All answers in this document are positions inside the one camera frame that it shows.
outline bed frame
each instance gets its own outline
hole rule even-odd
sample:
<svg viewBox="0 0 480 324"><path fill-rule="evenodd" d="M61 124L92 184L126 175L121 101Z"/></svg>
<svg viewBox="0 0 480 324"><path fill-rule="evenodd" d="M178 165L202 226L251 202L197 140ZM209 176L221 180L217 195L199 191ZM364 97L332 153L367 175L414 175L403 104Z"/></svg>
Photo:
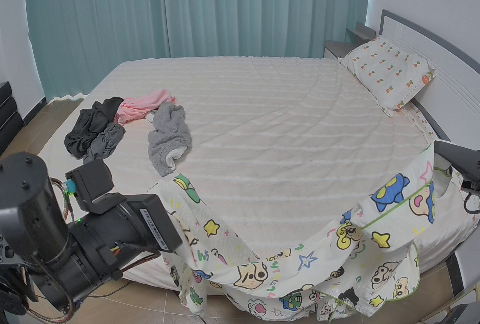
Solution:
<svg viewBox="0 0 480 324"><path fill-rule="evenodd" d="M385 9L381 15L380 34L423 56L437 71L414 104L441 139L480 149L480 63L410 20Z"/></svg>

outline white pillow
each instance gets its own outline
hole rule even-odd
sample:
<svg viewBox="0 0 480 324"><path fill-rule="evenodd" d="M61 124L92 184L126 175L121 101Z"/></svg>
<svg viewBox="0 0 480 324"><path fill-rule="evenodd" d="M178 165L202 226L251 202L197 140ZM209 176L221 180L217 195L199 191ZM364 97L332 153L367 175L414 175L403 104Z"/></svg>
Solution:
<svg viewBox="0 0 480 324"><path fill-rule="evenodd" d="M435 77L427 60L380 35L339 59L393 116Z"/></svg>

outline tile floor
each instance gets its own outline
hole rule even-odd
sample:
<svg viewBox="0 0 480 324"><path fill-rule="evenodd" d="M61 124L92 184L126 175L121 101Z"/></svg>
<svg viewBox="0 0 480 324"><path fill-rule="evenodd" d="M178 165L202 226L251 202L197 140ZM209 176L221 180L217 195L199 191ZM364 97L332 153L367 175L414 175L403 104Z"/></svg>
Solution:
<svg viewBox="0 0 480 324"><path fill-rule="evenodd" d="M0 159L10 153L27 151L37 154L57 128L80 104L79 100L57 100L47 106L23 128L10 143ZM108 294L126 280L111 281L95 291L96 295ZM354 315L342 319L341 324L414 324L439 308L453 297L445 263L421 276L417 291L398 302L388 302L376 315ZM55 317L59 313L46 301L32 303L32 308L44 315ZM263 321L237 310L224 296L208 298L207 324L254 324ZM71 324L190 324L201 323L182 307L173 291L132 283L108 298L87 298L69 323ZM316 323L315 316L303 318L297 323Z"/></svg>

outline teal curtain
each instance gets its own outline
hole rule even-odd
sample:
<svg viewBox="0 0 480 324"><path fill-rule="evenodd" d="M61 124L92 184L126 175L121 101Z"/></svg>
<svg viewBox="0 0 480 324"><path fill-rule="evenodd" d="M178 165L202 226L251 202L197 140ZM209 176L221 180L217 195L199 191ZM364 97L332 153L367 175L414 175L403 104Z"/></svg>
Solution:
<svg viewBox="0 0 480 324"><path fill-rule="evenodd" d="M89 93L118 64L149 57L322 57L365 22L368 0L26 0L48 98Z"/></svg>

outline gray headboard trim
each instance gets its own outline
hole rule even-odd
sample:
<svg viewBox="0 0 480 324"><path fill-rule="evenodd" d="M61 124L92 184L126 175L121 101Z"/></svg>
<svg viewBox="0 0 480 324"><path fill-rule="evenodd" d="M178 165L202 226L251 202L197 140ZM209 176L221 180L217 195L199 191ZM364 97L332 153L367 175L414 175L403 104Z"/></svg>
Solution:
<svg viewBox="0 0 480 324"><path fill-rule="evenodd" d="M436 35L435 33L423 28L422 26L419 26L418 24L415 24L414 22L405 19L404 17L401 17L399 15L396 15L390 11L387 11L384 9L381 12L381 21L380 21L380 32L379 34L381 35L383 30L384 30L384 18L385 16L396 20L402 24L405 24L407 27L414 29L418 33L421 33L422 35L425 35L427 38L430 40L433 40L435 43L441 45L443 48L445 48L447 51L450 51L458 57L460 60L463 60L466 64L468 64L470 67L472 67L477 73L480 74L480 63L477 62L475 59L473 59L471 56L467 55L465 52L461 51L459 48L455 47L452 43L449 41L446 41L444 38L441 38L440 36Z"/></svg>
<svg viewBox="0 0 480 324"><path fill-rule="evenodd" d="M437 122L435 122L435 119L430 116L430 114L427 112L427 110L423 107L423 105L420 104L420 102L413 98L412 103L422 112L423 116L427 120L427 122L431 125L433 130L435 131L435 134L442 140L447 140L451 141L447 134L443 131L443 129L438 125Z"/></svg>

